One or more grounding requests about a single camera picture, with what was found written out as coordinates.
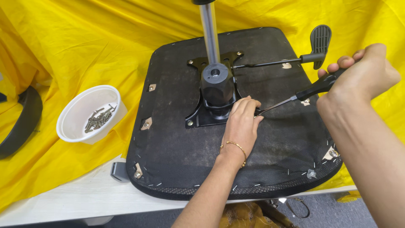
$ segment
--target black screwdriver handle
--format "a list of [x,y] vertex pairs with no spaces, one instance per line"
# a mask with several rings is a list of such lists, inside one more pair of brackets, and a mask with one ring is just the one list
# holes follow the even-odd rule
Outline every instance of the black screwdriver handle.
[[342,75],[346,70],[347,69],[339,68],[339,70],[333,73],[328,73],[322,76],[320,79],[318,79],[318,81],[314,82],[303,90],[296,92],[295,95],[297,96],[297,99],[300,101],[305,101],[309,97],[320,92],[328,92],[339,76]]

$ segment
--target black fabric cover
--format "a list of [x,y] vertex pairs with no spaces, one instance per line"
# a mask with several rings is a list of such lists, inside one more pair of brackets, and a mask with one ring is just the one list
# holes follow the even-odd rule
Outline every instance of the black fabric cover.
[[[221,53],[244,52],[235,65],[296,58],[277,28],[226,32],[218,39]],[[187,61],[206,55],[203,37],[167,44],[152,54],[126,162],[132,184],[146,194],[189,200],[218,155],[225,125],[191,129],[184,126],[185,117],[195,109],[200,95],[198,71]],[[265,108],[310,84],[299,64],[292,63],[289,69],[282,67],[235,69],[240,94],[251,95]],[[154,91],[148,91],[150,84],[157,84]],[[322,164],[333,141],[317,112],[317,99],[311,97],[311,105],[307,106],[292,101],[263,114],[257,141],[246,166],[235,178],[229,199],[296,194],[318,186],[339,170],[340,157]],[[149,117],[153,121],[150,128],[140,130]],[[136,163],[143,172],[139,179],[134,177]],[[315,170],[317,178],[303,175],[308,169]]]

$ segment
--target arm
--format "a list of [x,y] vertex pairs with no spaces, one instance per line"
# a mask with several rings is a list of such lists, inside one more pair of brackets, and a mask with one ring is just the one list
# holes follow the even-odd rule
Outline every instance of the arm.
[[224,147],[208,177],[172,227],[218,227],[233,180],[245,161],[242,150],[233,144],[226,144],[226,141],[238,143],[245,150],[246,157],[249,156],[257,138],[257,127],[264,118],[254,118],[256,107],[260,107],[260,102],[250,96],[233,105],[222,138]]
[[401,79],[385,56],[386,47],[374,44],[330,65],[331,72],[362,58],[318,99],[317,107],[377,225],[403,227],[405,146],[370,105]]

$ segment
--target white bowl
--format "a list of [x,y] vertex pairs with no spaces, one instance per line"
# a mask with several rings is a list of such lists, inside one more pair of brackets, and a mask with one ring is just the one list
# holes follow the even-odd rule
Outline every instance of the white bowl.
[[[84,129],[93,112],[104,108],[98,113],[100,114],[110,108],[109,104],[116,108],[108,122],[99,129],[85,133]],[[94,144],[107,136],[127,112],[116,88],[108,85],[95,86],[81,92],[63,109],[56,123],[56,132],[66,142]]]

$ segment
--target white table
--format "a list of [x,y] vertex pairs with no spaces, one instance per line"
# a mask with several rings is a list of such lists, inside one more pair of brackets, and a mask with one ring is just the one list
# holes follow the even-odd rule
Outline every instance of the white table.
[[[125,161],[119,156],[71,182],[38,196],[20,200],[0,214],[0,227],[88,219],[89,225],[102,224],[113,215],[184,208],[188,201],[162,200],[148,196],[130,182],[119,183],[110,177],[111,164]],[[355,185],[303,192],[294,196],[357,190]],[[252,201],[228,200],[227,203]]]

